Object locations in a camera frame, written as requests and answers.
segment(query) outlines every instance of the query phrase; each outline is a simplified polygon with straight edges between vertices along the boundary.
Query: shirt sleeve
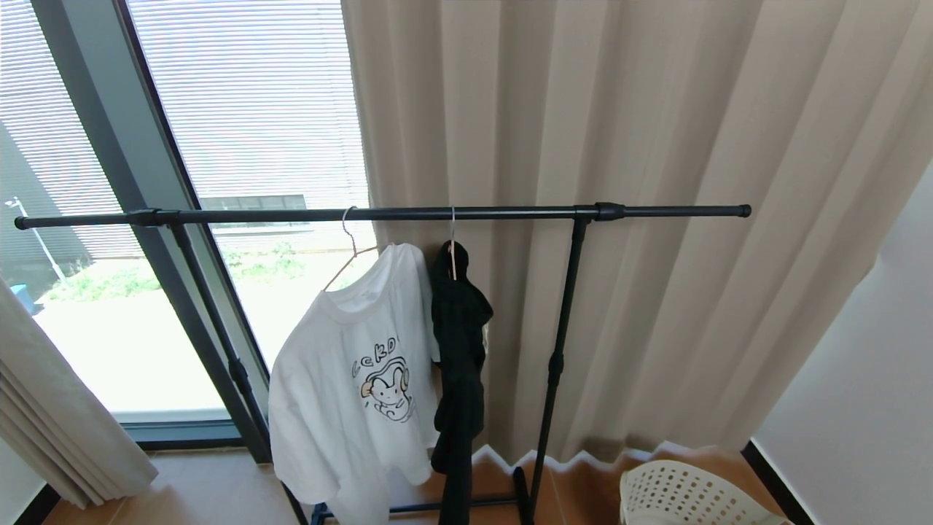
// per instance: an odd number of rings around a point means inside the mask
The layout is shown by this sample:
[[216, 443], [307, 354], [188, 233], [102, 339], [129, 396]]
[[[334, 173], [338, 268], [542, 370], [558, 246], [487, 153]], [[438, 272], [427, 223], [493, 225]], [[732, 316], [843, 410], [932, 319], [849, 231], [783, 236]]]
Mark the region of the shirt sleeve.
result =
[[312, 395], [300, 395], [289, 377], [273, 373], [269, 386], [269, 434], [275, 475], [305, 504], [318, 504], [334, 497], [340, 489], [335, 465], [326, 451], [336, 445], [329, 425]]
[[431, 280], [427, 276], [425, 255], [417, 247], [412, 247], [414, 266], [418, 270], [418, 286], [421, 288], [421, 307], [425, 316], [425, 338], [430, 350], [431, 361], [440, 362], [438, 340], [434, 337], [434, 321], [431, 319]]

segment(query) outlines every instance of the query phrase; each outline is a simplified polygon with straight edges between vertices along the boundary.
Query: cartoon print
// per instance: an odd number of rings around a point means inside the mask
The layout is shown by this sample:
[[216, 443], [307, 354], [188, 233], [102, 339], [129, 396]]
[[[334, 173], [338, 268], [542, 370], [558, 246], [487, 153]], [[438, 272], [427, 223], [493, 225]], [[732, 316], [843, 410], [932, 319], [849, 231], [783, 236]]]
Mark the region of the cartoon print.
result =
[[411, 417], [414, 401], [408, 394], [409, 369], [405, 358], [396, 356], [389, 359], [396, 346], [395, 337], [389, 337], [385, 345], [376, 344], [373, 357], [367, 356], [359, 362], [354, 362], [351, 373], [356, 378], [363, 366], [377, 366], [388, 359], [382, 368], [366, 376], [359, 393], [363, 399], [371, 398], [373, 407], [380, 414], [389, 420], [404, 423]]

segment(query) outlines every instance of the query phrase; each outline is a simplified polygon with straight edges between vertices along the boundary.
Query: curtain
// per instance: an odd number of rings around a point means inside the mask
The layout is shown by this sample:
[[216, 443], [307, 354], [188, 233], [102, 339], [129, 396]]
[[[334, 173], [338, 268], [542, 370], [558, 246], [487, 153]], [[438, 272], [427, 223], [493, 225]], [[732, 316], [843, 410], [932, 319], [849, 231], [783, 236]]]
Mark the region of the curtain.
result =
[[[753, 206], [590, 225], [559, 460], [636, 440], [742, 447], [933, 155], [930, 2], [343, 6], [375, 206]], [[536, 446], [570, 227], [456, 223], [495, 309], [483, 437], [510, 461]], [[448, 235], [377, 228], [423, 247]]]
[[146, 453], [0, 284], [0, 438], [81, 508], [145, 490]]

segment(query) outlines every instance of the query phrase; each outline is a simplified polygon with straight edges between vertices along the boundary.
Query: white pole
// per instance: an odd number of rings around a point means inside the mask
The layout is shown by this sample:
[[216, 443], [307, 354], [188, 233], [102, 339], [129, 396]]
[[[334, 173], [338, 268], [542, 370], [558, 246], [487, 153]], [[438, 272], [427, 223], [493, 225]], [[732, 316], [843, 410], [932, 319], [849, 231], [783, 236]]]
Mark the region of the white pole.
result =
[[[22, 206], [22, 203], [20, 202], [19, 197], [14, 196], [13, 200], [6, 202], [6, 205], [9, 207], [17, 206], [20, 209], [20, 213], [22, 213], [24, 217], [29, 217], [29, 215], [26, 213], [26, 208]], [[42, 236], [39, 235], [39, 231], [36, 228], [31, 228], [31, 230], [33, 231], [33, 234], [35, 235], [35, 240], [39, 241], [39, 246], [42, 247], [42, 251], [46, 253], [46, 258], [49, 259], [49, 263], [52, 265], [52, 270], [55, 271], [55, 275], [58, 276], [61, 282], [68, 282], [68, 279], [66, 279], [64, 276], [64, 272], [62, 271], [62, 268], [60, 268], [59, 265], [55, 262], [55, 260], [52, 259], [52, 254], [51, 252], [49, 252], [49, 248], [46, 247], [46, 243], [42, 240]]]

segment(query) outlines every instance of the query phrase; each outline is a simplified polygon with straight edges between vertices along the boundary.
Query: corrugated siding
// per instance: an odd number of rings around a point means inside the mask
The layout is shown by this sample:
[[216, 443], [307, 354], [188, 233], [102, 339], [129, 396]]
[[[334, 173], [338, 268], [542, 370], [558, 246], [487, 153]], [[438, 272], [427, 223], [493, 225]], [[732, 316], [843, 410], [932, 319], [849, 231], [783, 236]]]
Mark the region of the corrugated siding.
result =
[[[120, 211], [27, 1], [0, 0], [0, 121], [6, 128], [0, 137], [0, 202], [16, 195], [31, 215]], [[5, 219], [17, 215], [4, 211]], [[44, 261], [33, 235], [7, 227], [4, 264]], [[125, 226], [62, 228], [42, 235], [61, 263], [84, 255], [142, 254]]]
[[[309, 208], [369, 205], [339, 0], [129, 5], [200, 197], [303, 194]], [[352, 224], [371, 244], [371, 225]], [[302, 249], [318, 240], [346, 246], [342, 234], [332, 238], [339, 230], [319, 224], [282, 237]], [[274, 242], [217, 238], [236, 249]]]

